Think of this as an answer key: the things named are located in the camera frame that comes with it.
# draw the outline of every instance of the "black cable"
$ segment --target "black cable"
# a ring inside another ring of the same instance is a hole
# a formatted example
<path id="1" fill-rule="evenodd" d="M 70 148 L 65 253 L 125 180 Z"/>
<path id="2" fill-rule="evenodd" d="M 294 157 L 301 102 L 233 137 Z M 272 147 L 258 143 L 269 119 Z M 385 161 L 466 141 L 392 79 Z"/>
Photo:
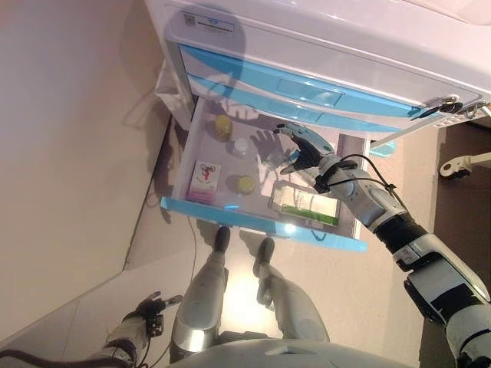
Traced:
<path id="1" fill-rule="evenodd" d="M 143 365 L 145 363 L 145 359 L 147 358 L 148 355 L 148 350 L 150 350 L 150 341 L 152 339 L 148 339 L 148 344 L 147 344 L 147 349 L 145 350 L 145 354 L 143 355 L 143 359 L 141 360 L 140 364 L 137 365 L 137 368 L 144 368 L 145 366 Z"/>
<path id="2" fill-rule="evenodd" d="M 372 182 L 378 182 L 379 184 L 381 184 L 385 190 L 387 190 L 389 192 L 389 194 L 391 196 L 393 196 L 399 203 L 400 205 L 402 205 L 402 207 L 409 212 L 409 210 L 407 209 L 406 205 L 404 204 L 404 202 L 402 201 L 402 199 L 400 198 L 400 196 L 395 192 L 394 188 L 396 188 L 396 186 L 394 184 L 389 184 L 389 182 L 387 180 L 385 180 L 385 178 L 382 176 L 381 172 L 378 171 L 377 167 L 375 166 L 374 162 L 369 159 L 368 157 L 366 157 L 365 155 L 361 155 L 359 153 L 352 153 L 351 155 L 347 155 L 345 157 L 343 157 L 341 159 L 341 161 L 345 161 L 346 159 L 349 159 L 350 157 L 361 157 L 362 159 L 365 159 L 367 160 L 367 162 L 370 164 L 371 168 L 375 171 L 375 173 L 377 174 L 377 176 L 380 178 L 380 180 L 382 182 L 379 182 L 378 180 L 375 180 L 375 179 L 372 179 L 372 178 L 359 178 L 358 180 L 369 180 L 369 181 L 372 181 Z M 341 182 L 336 182 L 334 183 L 334 185 L 337 185 L 337 184 L 342 184 L 343 182 L 346 182 L 346 181 L 341 181 Z"/>
<path id="3" fill-rule="evenodd" d="M 92 367 L 104 367 L 115 366 L 118 368 L 129 368 L 130 364 L 116 358 L 100 358 L 91 360 L 82 360 L 77 362 L 57 362 L 53 360 L 42 359 L 38 356 L 27 354 L 20 350 L 3 350 L 0 351 L 0 359 L 2 358 L 14 358 L 31 364 L 32 366 L 38 366 L 40 368 L 92 368 Z"/>

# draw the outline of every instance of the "small bottle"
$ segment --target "small bottle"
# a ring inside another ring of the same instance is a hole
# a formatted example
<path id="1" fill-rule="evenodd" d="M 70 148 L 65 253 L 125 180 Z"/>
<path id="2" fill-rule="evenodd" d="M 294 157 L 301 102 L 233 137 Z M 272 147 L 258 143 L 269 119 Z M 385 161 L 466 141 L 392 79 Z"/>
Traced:
<path id="1" fill-rule="evenodd" d="M 233 154 L 237 157 L 244 157 L 248 148 L 249 144 L 247 143 L 247 140 L 244 138 L 238 138 L 233 143 Z"/>
<path id="2" fill-rule="evenodd" d="M 225 114 L 215 118 L 215 136 L 220 142 L 228 142 L 232 136 L 232 122 Z"/>
<path id="3" fill-rule="evenodd" d="M 254 192 L 254 179 L 249 175 L 240 176 L 237 179 L 237 192 L 239 194 L 251 194 Z"/>

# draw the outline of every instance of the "drawer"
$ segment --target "drawer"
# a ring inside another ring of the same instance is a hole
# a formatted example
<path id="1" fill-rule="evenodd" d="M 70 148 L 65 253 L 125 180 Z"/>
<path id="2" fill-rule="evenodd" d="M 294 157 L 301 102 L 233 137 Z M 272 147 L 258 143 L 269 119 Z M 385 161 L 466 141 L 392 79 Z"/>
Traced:
<path id="1" fill-rule="evenodd" d="M 223 74 L 260 90 L 297 100 L 299 103 L 330 107 L 354 113 L 386 117 L 409 117 L 414 107 L 341 85 L 210 51 L 180 45 L 188 74 L 208 79 Z"/>
<path id="2" fill-rule="evenodd" d="M 198 99 L 173 193 L 170 197 L 162 198 L 162 207 L 221 225 L 264 232 L 273 237 L 351 251 L 366 250 L 366 244 L 356 239 L 360 223 L 344 205 L 338 203 L 337 225 L 295 217 L 271 208 L 272 191 L 276 186 L 306 187 L 297 174 L 281 176 L 278 169 L 263 164 L 273 150 L 288 155 L 296 149 L 288 137 L 272 132 L 282 122 L 280 119 L 265 115 L 249 117 L 248 120 L 231 117 L 232 137 L 229 142 L 223 143 L 216 139 L 214 131 L 216 115 L 221 113 L 223 110 L 216 102 L 202 97 Z M 316 127 L 315 130 L 337 148 L 338 154 L 363 153 L 369 147 L 366 140 L 340 135 L 336 130 L 324 127 Z M 246 139 L 249 145 L 244 157 L 233 155 L 231 150 L 233 140 L 240 137 Z M 188 199 L 197 160 L 221 166 L 212 204 Z M 239 195 L 236 180 L 244 175 L 253 179 L 255 190 L 248 195 Z"/>
<path id="3" fill-rule="evenodd" d="M 401 131 L 401 129 L 392 126 L 309 109 L 296 103 L 272 99 L 237 87 L 231 88 L 193 75 L 188 75 L 188 78 L 193 93 L 197 95 L 207 98 L 225 97 L 239 104 L 253 107 L 264 113 L 269 113 L 277 117 L 284 117 L 289 120 L 297 120 L 302 123 L 311 123 L 323 127 L 341 129 L 350 134 L 358 132 L 362 136 L 378 139 L 380 139 L 380 137 L 377 136 L 377 133 L 386 136 Z"/>

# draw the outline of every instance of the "gray robot arm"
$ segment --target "gray robot arm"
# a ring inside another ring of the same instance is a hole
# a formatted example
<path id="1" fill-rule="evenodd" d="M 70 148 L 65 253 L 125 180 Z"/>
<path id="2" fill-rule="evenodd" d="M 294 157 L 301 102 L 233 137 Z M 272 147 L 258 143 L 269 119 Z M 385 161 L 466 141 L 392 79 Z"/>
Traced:
<path id="1" fill-rule="evenodd" d="M 318 166 L 315 189 L 340 199 L 386 245 L 399 267 L 410 272 L 404 282 L 407 293 L 426 318 L 446 328 L 459 366 L 491 365 L 491 305 L 479 277 L 414 221 L 391 187 L 336 156 L 317 133 L 294 123 L 275 132 L 288 135 L 301 150 L 300 162 L 285 172 Z"/>

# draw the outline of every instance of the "beige wall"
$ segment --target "beige wall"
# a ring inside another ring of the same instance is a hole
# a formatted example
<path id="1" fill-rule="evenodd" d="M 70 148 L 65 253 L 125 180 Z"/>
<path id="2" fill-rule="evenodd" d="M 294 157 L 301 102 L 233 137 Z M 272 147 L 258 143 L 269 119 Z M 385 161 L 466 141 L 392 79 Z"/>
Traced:
<path id="1" fill-rule="evenodd" d="M 160 63 L 142 1 L 0 2 L 0 340 L 124 266 Z"/>

